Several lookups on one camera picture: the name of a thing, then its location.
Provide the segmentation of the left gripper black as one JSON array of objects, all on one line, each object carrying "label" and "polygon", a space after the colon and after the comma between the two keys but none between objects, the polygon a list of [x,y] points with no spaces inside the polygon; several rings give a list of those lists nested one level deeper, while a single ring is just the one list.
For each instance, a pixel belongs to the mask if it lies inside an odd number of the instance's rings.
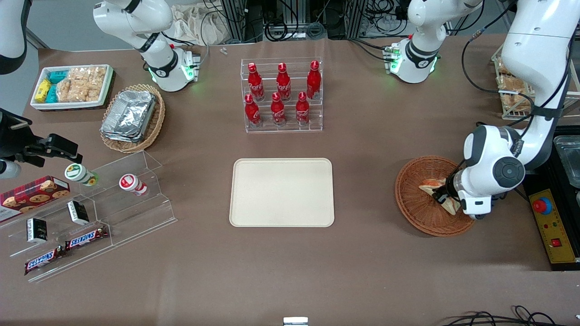
[{"label": "left gripper black", "polygon": [[460,202],[458,191],[455,188],[455,176],[462,171],[461,168],[456,168],[447,177],[447,190],[435,189],[433,191],[433,198],[438,203],[444,203],[447,198],[453,198],[456,202]]}]

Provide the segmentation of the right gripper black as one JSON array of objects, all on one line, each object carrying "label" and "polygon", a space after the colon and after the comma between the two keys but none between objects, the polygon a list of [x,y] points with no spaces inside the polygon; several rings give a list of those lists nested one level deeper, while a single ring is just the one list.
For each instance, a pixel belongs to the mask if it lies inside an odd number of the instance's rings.
[{"label": "right gripper black", "polygon": [[81,164],[83,155],[78,153],[78,144],[58,134],[50,134],[45,139],[45,150],[39,145],[41,140],[33,134],[30,126],[32,121],[1,109],[0,122],[0,150],[1,157],[16,160],[20,163],[29,163],[36,167],[43,167],[48,157],[67,159],[73,163]]}]

